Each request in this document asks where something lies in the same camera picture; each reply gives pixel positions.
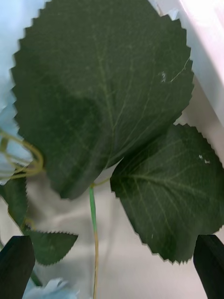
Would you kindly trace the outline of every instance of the curled tendril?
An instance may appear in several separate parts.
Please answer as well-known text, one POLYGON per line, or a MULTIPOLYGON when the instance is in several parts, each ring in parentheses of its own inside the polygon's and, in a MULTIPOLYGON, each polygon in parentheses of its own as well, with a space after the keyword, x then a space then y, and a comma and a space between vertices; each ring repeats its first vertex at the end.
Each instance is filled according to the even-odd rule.
POLYGON ((0 177, 0 179, 16 179, 16 178, 26 178, 31 177, 43 169, 43 156, 38 149, 36 149, 33 145, 28 143, 27 141, 20 140, 3 130, 0 129, 0 152, 5 155, 7 162, 15 169, 12 175, 11 171, 4 171, 0 169, 0 173, 5 175, 4 177, 0 177), (23 146, 32 154, 33 160, 27 161, 25 159, 21 159, 14 155, 7 153, 7 145, 9 141, 14 141, 19 145, 23 146))

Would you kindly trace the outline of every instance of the green leaf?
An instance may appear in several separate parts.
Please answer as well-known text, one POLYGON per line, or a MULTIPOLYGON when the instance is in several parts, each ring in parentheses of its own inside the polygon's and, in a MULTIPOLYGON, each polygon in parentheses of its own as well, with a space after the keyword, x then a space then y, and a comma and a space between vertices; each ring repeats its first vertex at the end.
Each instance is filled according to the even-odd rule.
POLYGON ((163 131, 191 98, 186 31, 147 0, 52 0, 20 44, 20 134, 44 154, 63 198, 163 131))
POLYGON ((44 233, 24 228, 28 209, 25 178, 13 179, 0 186, 0 195, 8 204, 8 212, 23 234, 31 237, 35 257, 39 263, 44 265, 57 263, 70 251, 77 235, 44 233))
POLYGON ((224 224, 224 170, 195 128, 172 125, 111 178, 112 191, 143 243, 170 261, 187 261, 198 235, 224 224))
POLYGON ((24 234, 31 237, 36 260, 46 266, 63 259, 78 238, 68 233, 44 233, 29 229, 24 234))
POLYGON ((0 186, 0 195, 8 204, 8 213, 19 227, 24 224, 28 209, 26 179, 12 179, 0 186))

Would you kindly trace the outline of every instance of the yellow wire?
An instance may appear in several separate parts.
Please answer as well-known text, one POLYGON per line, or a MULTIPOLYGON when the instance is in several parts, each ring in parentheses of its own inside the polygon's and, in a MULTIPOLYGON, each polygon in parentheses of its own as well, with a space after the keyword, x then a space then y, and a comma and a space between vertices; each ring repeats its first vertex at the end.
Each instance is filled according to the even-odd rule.
POLYGON ((25 147, 26 149, 28 149, 33 156, 33 161, 29 162, 26 161, 24 159, 18 158, 14 155, 10 155, 8 153, 6 153, 5 151, 2 151, 6 157, 6 160, 8 161, 9 164, 11 164, 14 168, 14 174, 12 176, 10 176, 11 172, 9 171, 1 171, 0 173, 4 173, 5 175, 8 174, 8 176, 5 177, 1 177, 1 179, 16 179, 16 178, 25 178, 25 177, 31 177, 37 173, 39 173, 42 169, 43 169, 43 156, 40 153, 40 151, 38 149, 36 149, 33 145, 31 145, 30 143, 28 143, 25 140, 20 140, 17 137, 14 137, 2 130, 0 130, 0 136, 2 136, 3 138, 6 138, 7 140, 13 140, 16 143, 22 145, 23 147, 25 147), (25 163, 28 166, 19 166, 18 163, 14 163, 12 161, 12 159, 18 161, 18 163, 25 163))
MULTIPOLYGON (((90 188, 94 188, 96 186, 100 186, 102 184, 105 184, 109 180, 110 180, 110 178, 107 178, 107 179, 105 179, 104 181, 102 181, 98 184, 93 183, 93 184, 90 185, 90 188)), ((95 239, 95 275, 94 275, 93 299, 96 299, 97 298, 98 269, 99 269, 99 241, 98 241, 98 233, 97 233, 96 227, 94 227, 94 239, 95 239)))
POLYGON ((107 178, 100 183, 93 183, 92 185, 93 185, 93 187, 101 186, 101 185, 105 184, 106 182, 108 182, 109 180, 110 180, 110 178, 107 178))
POLYGON ((99 241, 97 232, 94 233, 95 239, 95 275, 94 275, 94 289, 93 299, 97 298, 97 281, 98 281, 98 268, 99 268, 99 241))

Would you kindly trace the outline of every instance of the pale blue fabric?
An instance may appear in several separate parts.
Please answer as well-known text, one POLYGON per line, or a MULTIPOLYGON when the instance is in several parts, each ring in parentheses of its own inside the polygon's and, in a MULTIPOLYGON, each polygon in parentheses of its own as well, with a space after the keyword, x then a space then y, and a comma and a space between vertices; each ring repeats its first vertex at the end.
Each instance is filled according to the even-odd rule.
POLYGON ((46 287, 36 287, 29 280, 22 299, 77 299, 78 292, 67 288, 67 282, 62 278, 49 281, 46 287))
MULTIPOLYGON (((15 122, 16 98, 11 89, 14 86, 10 69, 14 67, 13 54, 19 50, 18 40, 24 36, 24 28, 32 24, 32 18, 37 17, 40 8, 44 8, 49 0, 0 0, 0 129, 21 138, 18 135, 19 126, 15 122)), ((16 142, 10 141, 7 152, 11 155, 32 161, 31 154, 16 142)), ((0 153, 0 184, 7 179, 3 171, 13 174, 14 168, 0 153)))

